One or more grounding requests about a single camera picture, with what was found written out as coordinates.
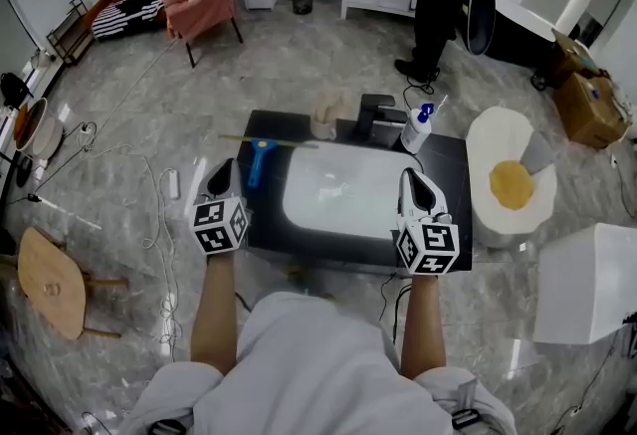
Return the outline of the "large cardboard box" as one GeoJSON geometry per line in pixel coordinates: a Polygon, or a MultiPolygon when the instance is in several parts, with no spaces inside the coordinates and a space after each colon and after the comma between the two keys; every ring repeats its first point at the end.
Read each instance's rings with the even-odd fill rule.
{"type": "Polygon", "coordinates": [[[553,99],[570,141],[603,149],[620,140],[628,129],[606,78],[588,79],[572,73],[553,99]]]}

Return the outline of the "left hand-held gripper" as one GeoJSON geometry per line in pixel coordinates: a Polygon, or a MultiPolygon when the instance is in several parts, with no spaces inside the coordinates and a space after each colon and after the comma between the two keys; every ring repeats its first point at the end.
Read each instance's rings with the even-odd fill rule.
{"type": "Polygon", "coordinates": [[[221,197],[192,208],[192,236],[204,255],[239,249],[249,218],[242,191],[241,171],[235,158],[225,159],[207,172],[197,187],[198,197],[221,197]]]}

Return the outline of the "person's right forearm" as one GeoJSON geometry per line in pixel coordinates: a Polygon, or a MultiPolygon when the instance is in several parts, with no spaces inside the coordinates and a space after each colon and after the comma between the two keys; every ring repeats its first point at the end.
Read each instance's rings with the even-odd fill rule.
{"type": "Polygon", "coordinates": [[[435,276],[414,276],[409,295],[400,372],[414,380],[427,370],[444,367],[446,349],[435,276]]]}

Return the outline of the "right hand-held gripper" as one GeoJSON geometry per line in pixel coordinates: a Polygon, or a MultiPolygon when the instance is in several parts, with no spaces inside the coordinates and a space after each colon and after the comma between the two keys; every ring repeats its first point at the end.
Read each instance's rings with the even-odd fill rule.
{"type": "Polygon", "coordinates": [[[459,228],[452,223],[443,191],[416,170],[412,194],[411,172],[411,167],[405,168],[399,181],[398,258],[410,275],[447,274],[459,257],[459,228]],[[413,201],[427,216],[413,218],[413,201]]]}

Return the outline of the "round wooden stool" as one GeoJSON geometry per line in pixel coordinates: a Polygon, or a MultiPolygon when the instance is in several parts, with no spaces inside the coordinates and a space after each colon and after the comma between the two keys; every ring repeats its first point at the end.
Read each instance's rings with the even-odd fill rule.
{"type": "Polygon", "coordinates": [[[114,331],[85,325],[88,291],[92,288],[126,288],[125,279],[94,279],[67,255],[64,245],[35,227],[23,234],[18,253],[20,287],[34,309],[63,337],[82,335],[119,339],[114,331]]]}

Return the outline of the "white egg-shaped floor seat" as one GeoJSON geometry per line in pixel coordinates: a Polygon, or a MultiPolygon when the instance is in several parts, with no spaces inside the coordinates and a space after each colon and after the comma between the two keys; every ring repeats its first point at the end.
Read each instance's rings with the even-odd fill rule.
{"type": "Polygon", "coordinates": [[[529,239],[553,214],[553,150],[521,113],[484,110],[466,137],[474,236],[505,249],[529,239]]]}

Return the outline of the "white sink basin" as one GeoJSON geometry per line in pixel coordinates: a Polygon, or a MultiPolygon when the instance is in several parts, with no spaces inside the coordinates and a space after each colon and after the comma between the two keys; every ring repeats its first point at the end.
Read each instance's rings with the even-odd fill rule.
{"type": "Polygon", "coordinates": [[[293,151],[284,213],[302,229],[389,240],[408,167],[422,169],[407,153],[314,141],[293,151]]]}

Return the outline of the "person's white shirt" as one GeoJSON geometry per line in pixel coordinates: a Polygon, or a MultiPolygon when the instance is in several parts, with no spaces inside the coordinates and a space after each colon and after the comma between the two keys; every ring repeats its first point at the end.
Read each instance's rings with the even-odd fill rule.
{"type": "Polygon", "coordinates": [[[517,435],[510,410],[468,370],[402,376],[384,330],[321,298],[261,299],[227,374],[198,362],[160,368],[120,426],[148,435],[173,421],[184,435],[517,435]]]}

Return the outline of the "white spray bottle blue trigger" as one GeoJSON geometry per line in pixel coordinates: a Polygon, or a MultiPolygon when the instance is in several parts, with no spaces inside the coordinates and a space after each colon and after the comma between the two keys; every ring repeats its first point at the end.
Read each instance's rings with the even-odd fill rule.
{"type": "Polygon", "coordinates": [[[447,96],[440,103],[424,103],[409,112],[407,122],[400,133],[404,149],[415,155],[432,132],[432,121],[446,104],[447,96]]]}

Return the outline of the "black table with sink cabinet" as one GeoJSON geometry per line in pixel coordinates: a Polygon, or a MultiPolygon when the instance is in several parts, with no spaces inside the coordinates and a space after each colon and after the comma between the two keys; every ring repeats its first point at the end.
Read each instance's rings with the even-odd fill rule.
{"type": "MultiPolygon", "coordinates": [[[[248,247],[255,253],[296,256],[319,268],[336,268],[369,274],[383,274],[398,264],[397,250],[387,240],[346,237],[320,230],[296,227],[284,215],[284,175],[292,152],[278,147],[266,153],[259,185],[247,186],[254,150],[248,143],[240,146],[237,160],[243,194],[251,212],[248,247]]],[[[470,174],[465,141],[432,134],[415,158],[424,173],[439,187],[450,205],[453,222],[459,226],[460,255],[453,272],[472,269],[473,233],[470,174]]]]}

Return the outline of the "person's left forearm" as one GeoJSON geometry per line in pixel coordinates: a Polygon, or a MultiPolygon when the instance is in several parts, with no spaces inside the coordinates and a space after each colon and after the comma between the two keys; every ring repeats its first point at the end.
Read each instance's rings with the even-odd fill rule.
{"type": "Polygon", "coordinates": [[[236,364],[237,343],[233,254],[212,255],[194,319],[190,357],[226,375],[236,364]]]}

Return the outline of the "open cardboard box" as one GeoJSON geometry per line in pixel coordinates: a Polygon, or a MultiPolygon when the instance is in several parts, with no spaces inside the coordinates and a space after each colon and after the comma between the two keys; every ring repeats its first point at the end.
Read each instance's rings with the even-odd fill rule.
{"type": "Polygon", "coordinates": [[[586,79],[600,75],[599,69],[583,46],[556,29],[552,29],[551,32],[554,43],[546,64],[550,87],[559,88],[572,74],[579,74],[586,79]]]}

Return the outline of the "black bathtub with white rim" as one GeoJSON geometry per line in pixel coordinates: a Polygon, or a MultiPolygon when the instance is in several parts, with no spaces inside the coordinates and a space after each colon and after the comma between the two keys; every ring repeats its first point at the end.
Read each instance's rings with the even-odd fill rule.
{"type": "Polygon", "coordinates": [[[461,27],[474,56],[537,68],[555,43],[553,25],[512,0],[466,0],[461,27]]]}

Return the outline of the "black white striped blanket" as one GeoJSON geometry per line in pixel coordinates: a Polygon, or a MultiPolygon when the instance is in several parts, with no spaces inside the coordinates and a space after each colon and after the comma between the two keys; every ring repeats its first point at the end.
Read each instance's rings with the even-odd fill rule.
{"type": "Polygon", "coordinates": [[[162,0],[121,0],[108,3],[95,17],[91,31],[101,41],[149,29],[164,16],[162,0]]]}

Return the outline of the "beige cup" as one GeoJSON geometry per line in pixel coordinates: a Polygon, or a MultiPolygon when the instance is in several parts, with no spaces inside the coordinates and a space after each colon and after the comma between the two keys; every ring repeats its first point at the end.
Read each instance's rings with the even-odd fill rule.
{"type": "Polygon", "coordinates": [[[335,140],[337,136],[336,120],[319,120],[317,117],[311,118],[310,130],[314,138],[320,140],[335,140]]]}

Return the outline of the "black metal rack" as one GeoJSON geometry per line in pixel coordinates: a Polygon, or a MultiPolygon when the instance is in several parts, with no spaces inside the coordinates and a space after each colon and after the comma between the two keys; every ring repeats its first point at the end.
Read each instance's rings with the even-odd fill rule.
{"type": "Polygon", "coordinates": [[[56,55],[68,66],[76,66],[95,41],[85,22],[88,8],[84,0],[72,0],[71,9],[63,21],[47,36],[56,55]]]}

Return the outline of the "blue squeegee with long blade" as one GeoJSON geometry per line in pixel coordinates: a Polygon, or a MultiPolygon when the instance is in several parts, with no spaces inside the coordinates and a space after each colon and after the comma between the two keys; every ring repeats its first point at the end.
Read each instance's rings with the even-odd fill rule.
{"type": "Polygon", "coordinates": [[[220,134],[220,137],[228,140],[235,140],[241,142],[249,142],[254,151],[253,161],[249,169],[249,176],[247,186],[249,188],[257,188],[260,183],[261,172],[263,169],[263,162],[266,154],[274,150],[277,147],[289,147],[289,148],[307,148],[317,149],[316,144],[301,143],[288,140],[277,140],[270,138],[257,138],[251,136],[239,136],[233,134],[220,134]]]}

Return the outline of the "black faucet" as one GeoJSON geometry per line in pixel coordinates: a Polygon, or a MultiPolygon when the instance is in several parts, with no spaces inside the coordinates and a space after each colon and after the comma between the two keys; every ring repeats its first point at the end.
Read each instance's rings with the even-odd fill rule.
{"type": "Polygon", "coordinates": [[[404,125],[407,113],[394,109],[395,98],[391,95],[363,94],[360,99],[358,116],[353,137],[358,141],[368,141],[376,122],[404,125]]]}

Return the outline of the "white box cabinet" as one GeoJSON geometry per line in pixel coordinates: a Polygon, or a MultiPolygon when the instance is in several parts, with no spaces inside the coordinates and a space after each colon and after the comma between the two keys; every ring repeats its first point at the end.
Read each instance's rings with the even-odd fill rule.
{"type": "Polygon", "coordinates": [[[532,340],[591,344],[637,316],[637,228],[597,223],[539,254],[532,340]]]}

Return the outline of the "round brown white basin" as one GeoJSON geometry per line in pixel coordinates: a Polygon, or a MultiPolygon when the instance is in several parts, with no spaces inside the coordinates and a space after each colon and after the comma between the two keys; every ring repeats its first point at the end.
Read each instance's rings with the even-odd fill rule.
{"type": "Polygon", "coordinates": [[[49,111],[48,100],[40,98],[19,109],[13,136],[19,152],[48,161],[59,148],[63,132],[63,124],[49,111]]]}

